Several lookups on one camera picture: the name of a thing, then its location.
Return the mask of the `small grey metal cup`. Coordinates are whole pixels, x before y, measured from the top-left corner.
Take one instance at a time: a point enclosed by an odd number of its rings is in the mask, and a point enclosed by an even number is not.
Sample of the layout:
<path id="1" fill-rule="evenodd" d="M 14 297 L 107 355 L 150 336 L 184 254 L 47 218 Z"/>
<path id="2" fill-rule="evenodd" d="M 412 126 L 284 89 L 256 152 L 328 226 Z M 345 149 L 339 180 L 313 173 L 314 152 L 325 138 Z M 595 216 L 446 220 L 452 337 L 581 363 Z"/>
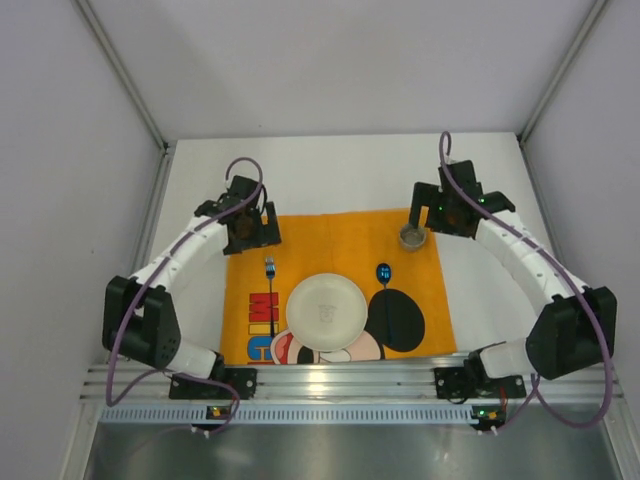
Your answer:
<path id="1" fill-rule="evenodd" d="M 413 227 L 411 224 L 404 225 L 398 235 L 400 246 L 409 253 L 420 250 L 427 238 L 426 230 L 423 227 Z"/>

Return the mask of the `cream round plate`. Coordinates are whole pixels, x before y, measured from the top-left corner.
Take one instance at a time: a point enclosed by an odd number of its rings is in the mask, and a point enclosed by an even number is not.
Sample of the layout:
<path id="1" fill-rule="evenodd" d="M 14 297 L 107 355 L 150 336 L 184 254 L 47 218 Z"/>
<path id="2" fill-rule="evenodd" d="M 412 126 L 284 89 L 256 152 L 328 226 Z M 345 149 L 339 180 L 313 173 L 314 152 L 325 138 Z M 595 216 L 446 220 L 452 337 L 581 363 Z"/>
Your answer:
<path id="1" fill-rule="evenodd" d="M 368 304 L 350 279 L 321 273 L 301 281 L 286 304 L 286 321 L 303 346 L 333 352 L 350 346 L 363 333 Z"/>

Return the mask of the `orange cartoon mouse placemat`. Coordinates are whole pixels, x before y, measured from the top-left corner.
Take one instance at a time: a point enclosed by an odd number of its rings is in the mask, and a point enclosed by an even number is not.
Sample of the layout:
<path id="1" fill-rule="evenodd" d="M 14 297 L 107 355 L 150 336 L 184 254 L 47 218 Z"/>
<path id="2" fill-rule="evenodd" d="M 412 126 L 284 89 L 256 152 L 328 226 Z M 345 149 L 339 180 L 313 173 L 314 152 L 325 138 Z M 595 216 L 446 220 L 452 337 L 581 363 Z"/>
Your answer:
<path id="1" fill-rule="evenodd" d="M 283 216 L 282 242 L 228 260 L 220 350 L 230 365 L 293 365 L 395 360 L 451 354 L 457 345 L 435 238 L 414 253 L 399 244 L 403 210 Z M 275 337 L 270 337 L 265 258 L 273 257 Z M 389 305 L 394 345 L 389 346 L 379 263 L 391 266 Z M 319 352 L 299 343 L 286 321 L 292 290 L 304 279 L 334 273 L 364 294 L 368 317 L 350 346 Z"/>

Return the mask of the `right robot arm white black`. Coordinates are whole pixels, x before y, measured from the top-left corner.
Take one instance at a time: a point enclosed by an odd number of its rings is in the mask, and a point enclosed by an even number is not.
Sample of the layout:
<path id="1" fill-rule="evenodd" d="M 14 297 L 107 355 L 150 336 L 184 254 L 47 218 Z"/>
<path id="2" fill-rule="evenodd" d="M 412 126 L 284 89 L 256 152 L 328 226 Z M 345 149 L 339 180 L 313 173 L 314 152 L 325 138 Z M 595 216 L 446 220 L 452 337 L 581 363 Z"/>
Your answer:
<path id="1" fill-rule="evenodd" d="M 524 226 L 499 191 L 484 192 L 472 161 L 445 164 L 439 184 L 415 183 L 408 225 L 469 238 L 507 271 L 535 320 L 518 339 L 479 348 L 464 362 L 476 385 L 516 375 L 555 380 L 611 359 L 617 299 L 569 273 Z"/>

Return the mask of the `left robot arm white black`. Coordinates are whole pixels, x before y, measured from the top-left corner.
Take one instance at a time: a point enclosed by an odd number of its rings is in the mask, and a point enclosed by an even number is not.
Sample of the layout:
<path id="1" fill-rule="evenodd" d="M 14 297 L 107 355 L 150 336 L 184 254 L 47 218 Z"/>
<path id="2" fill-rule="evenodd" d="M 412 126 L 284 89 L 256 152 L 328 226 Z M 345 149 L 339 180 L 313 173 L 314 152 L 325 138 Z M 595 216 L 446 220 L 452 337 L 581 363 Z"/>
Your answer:
<path id="1" fill-rule="evenodd" d="M 190 320 L 177 313 L 177 296 L 212 258 L 281 242 L 274 203 L 259 200 L 263 184 L 240 175 L 226 179 L 226 191 L 197 207 L 186 229 L 155 260 L 108 283 L 102 327 L 107 350 L 155 370 L 213 377 L 221 355 L 184 336 Z"/>

